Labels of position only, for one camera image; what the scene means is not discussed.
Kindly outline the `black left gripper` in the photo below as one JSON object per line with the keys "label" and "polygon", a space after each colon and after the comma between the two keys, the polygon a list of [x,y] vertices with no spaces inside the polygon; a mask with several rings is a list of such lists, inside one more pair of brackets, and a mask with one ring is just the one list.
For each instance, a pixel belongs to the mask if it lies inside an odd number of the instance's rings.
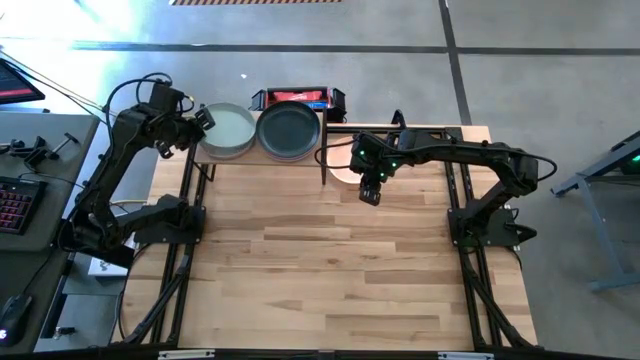
{"label": "black left gripper", "polygon": [[169,115],[167,144],[181,151],[186,150],[201,140],[201,129],[211,129],[214,122],[207,107],[201,107],[196,112],[196,118]]}

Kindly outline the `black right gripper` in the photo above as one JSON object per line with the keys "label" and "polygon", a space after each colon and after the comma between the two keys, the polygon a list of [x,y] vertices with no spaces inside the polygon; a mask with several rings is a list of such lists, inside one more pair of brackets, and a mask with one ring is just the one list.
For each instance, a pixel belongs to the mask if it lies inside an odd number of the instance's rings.
{"label": "black right gripper", "polygon": [[388,132],[383,137],[367,132],[354,134],[349,170],[359,175],[368,172],[369,183],[385,183],[400,167],[398,141],[398,132]]}

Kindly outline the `sage green plate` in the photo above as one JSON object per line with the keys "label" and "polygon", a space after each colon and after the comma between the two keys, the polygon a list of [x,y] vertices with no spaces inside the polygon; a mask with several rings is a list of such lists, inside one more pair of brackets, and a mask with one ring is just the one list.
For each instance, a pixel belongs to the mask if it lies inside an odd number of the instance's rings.
{"label": "sage green plate", "polygon": [[254,144],[256,120],[245,108],[232,103],[205,106],[215,122],[200,141],[203,150],[214,159],[230,160],[242,156]]}

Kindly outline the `peach plate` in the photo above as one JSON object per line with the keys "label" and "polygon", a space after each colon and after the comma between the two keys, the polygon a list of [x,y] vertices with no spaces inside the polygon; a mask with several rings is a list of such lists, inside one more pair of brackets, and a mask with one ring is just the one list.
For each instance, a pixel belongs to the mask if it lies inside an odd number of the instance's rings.
{"label": "peach plate", "polygon": [[349,169],[351,162],[352,137],[337,138],[330,142],[331,148],[327,150],[326,163],[331,174],[339,181],[346,184],[359,184],[361,175]]}

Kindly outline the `dark green plate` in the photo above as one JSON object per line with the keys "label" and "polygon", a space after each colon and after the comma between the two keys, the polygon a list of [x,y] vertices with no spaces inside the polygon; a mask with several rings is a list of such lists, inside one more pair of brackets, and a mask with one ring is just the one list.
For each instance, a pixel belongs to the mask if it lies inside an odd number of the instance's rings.
{"label": "dark green plate", "polygon": [[282,162],[307,157],[321,133],[318,115],[307,105],[284,101],[264,110],[257,120],[256,138],[266,153]]}

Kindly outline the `red and black toolbox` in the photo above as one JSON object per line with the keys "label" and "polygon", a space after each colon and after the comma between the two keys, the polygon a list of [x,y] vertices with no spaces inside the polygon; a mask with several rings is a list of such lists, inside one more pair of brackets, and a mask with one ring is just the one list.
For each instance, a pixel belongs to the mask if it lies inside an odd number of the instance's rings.
{"label": "red and black toolbox", "polygon": [[250,111],[264,111],[284,101],[306,104],[316,112],[327,113],[329,123],[346,122],[346,95],[338,88],[327,86],[266,88],[251,98]]}

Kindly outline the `grey side desk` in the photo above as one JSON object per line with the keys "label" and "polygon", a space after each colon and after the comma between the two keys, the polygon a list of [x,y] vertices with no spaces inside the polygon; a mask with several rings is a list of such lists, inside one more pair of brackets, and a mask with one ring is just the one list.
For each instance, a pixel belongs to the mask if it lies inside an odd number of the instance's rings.
{"label": "grey side desk", "polygon": [[0,312],[12,296],[32,298],[23,338],[11,347],[0,346],[0,358],[30,353],[38,341],[67,263],[67,253],[51,244],[98,126],[90,115],[0,112],[0,143],[16,139],[31,145],[40,136],[54,148],[67,133],[78,140],[65,145],[58,160],[38,165],[36,174],[21,159],[0,155],[0,176],[47,183],[26,233],[0,233]]}

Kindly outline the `black angled panel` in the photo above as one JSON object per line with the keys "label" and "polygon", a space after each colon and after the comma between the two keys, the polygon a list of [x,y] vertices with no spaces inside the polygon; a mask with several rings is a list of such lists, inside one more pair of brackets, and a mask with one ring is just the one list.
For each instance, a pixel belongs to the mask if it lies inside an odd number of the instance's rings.
{"label": "black angled panel", "polygon": [[133,249],[125,245],[120,245],[110,250],[99,250],[89,245],[81,244],[72,235],[61,234],[52,243],[63,251],[82,253],[126,269],[131,267],[135,253]]}

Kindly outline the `black desk clamp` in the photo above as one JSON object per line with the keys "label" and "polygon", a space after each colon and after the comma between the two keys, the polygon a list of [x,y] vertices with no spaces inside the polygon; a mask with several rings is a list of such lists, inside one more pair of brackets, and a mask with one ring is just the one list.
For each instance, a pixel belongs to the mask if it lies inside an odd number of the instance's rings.
{"label": "black desk clamp", "polygon": [[21,158],[28,169],[36,171],[37,166],[46,158],[46,144],[46,140],[40,136],[36,137],[32,146],[26,146],[22,140],[12,139],[8,143],[0,143],[0,155]]}

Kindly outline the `black backlit keyboard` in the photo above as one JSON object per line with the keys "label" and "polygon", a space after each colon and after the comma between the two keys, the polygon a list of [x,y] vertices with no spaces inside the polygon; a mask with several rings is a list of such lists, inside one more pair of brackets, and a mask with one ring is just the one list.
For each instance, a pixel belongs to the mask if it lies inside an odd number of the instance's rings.
{"label": "black backlit keyboard", "polygon": [[48,183],[0,176],[0,233],[24,235]]}

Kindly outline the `grey workbench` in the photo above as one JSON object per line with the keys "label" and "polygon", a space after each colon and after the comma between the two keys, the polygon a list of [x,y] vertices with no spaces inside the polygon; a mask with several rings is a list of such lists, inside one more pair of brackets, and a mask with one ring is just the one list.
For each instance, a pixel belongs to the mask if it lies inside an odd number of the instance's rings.
{"label": "grey workbench", "polygon": [[640,285],[640,270],[636,271],[633,268],[628,261],[628,257],[624,254],[622,247],[611,239],[606,227],[606,219],[598,210],[591,192],[591,185],[593,183],[604,183],[608,180],[612,180],[613,182],[635,182],[636,185],[640,185],[640,175],[609,176],[609,173],[619,168],[622,163],[633,158],[639,151],[640,138],[636,138],[617,151],[610,151],[604,158],[593,163],[586,169],[574,173],[565,181],[550,189],[550,192],[557,198],[565,196],[572,190],[577,190],[581,194],[584,205],[591,215],[597,240],[612,271],[612,274],[608,278],[594,280],[589,283],[591,290],[594,292]]}

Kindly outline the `black device with green light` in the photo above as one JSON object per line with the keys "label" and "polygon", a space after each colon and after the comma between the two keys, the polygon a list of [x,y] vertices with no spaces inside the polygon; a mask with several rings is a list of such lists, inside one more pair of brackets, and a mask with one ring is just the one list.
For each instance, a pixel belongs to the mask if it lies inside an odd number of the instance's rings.
{"label": "black device with green light", "polygon": [[[625,139],[612,146],[610,148],[610,151],[615,152],[621,147],[627,145],[629,142],[635,140],[636,138],[640,138],[640,130],[636,131],[632,135],[626,137]],[[625,163],[622,163],[619,166],[619,171],[623,175],[640,175],[640,151],[636,153],[633,158],[626,161]]]}

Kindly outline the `black computer mouse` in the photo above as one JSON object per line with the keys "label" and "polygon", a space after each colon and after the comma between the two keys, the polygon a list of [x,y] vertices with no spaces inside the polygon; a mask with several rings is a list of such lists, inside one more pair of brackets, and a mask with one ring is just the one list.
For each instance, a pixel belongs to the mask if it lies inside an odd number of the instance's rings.
{"label": "black computer mouse", "polygon": [[11,347],[24,336],[33,297],[11,296],[0,311],[0,347]]}

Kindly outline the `black aluminium frame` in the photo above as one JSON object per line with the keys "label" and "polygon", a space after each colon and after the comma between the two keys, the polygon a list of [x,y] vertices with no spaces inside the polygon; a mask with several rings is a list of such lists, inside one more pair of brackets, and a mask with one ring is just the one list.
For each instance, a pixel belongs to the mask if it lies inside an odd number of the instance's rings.
{"label": "black aluminium frame", "polygon": [[165,259],[160,292],[150,307],[149,311],[141,322],[129,333],[125,334],[122,319],[124,295],[127,288],[130,273],[125,277],[124,285],[118,295],[116,305],[115,324],[120,335],[120,344],[141,344],[148,333],[151,333],[151,343],[161,343],[162,323],[165,317],[165,309],[170,299],[177,294],[174,319],[171,332],[164,344],[176,344],[181,329],[181,321],[184,314],[184,303],[186,301],[186,291],[188,290],[189,276],[194,260],[195,247],[201,242],[206,218],[206,208],[203,206],[205,183],[211,182],[209,177],[209,166],[201,167],[195,162],[195,147],[192,146],[185,160],[185,168],[181,182],[180,194],[186,195],[190,187],[193,170],[199,172],[195,194],[195,206],[191,208],[195,215],[194,223],[186,233],[180,233],[177,229],[172,232],[165,230],[168,234],[167,243],[169,248]]}
{"label": "black aluminium frame", "polygon": [[[348,126],[343,131],[351,137],[362,131],[379,134],[383,137],[388,132],[399,132],[405,129],[422,129],[437,138],[455,138],[460,141],[468,141],[453,128],[405,127],[401,129],[397,125],[388,128]],[[491,169],[484,166],[441,163],[445,166],[451,202],[447,211],[447,222],[451,236],[449,212],[453,209],[464,208],[469,201],[483,197],[499,182],[499,179]],[[533,346],[511,324],[495,301],[488,274],[487,248],[517,246],[537,234],[534,229],[516,222],[513,210],[508,207],[509,201],[501,210],[494,213],[488,233],[480,239],[478,244],[472,247],[459,247],[454,244],[451,236],[451,243],[459,257],[472,344],[475,349],[483,347],[530,349]]]}

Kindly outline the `white metal bracket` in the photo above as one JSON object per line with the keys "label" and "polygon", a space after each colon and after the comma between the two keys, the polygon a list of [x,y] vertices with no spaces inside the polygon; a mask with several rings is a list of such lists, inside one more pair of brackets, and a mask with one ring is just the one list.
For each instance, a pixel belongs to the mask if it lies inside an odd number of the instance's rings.
{"label": "white metal bracket", "polygon": [[215,356],[214,349],[175,349],[160,351],[157,360],[210,360]]}
{"label": "white metal bracket", "polygon": [[492,353],[443,351],[437,354],[438,360],[495,360]]}

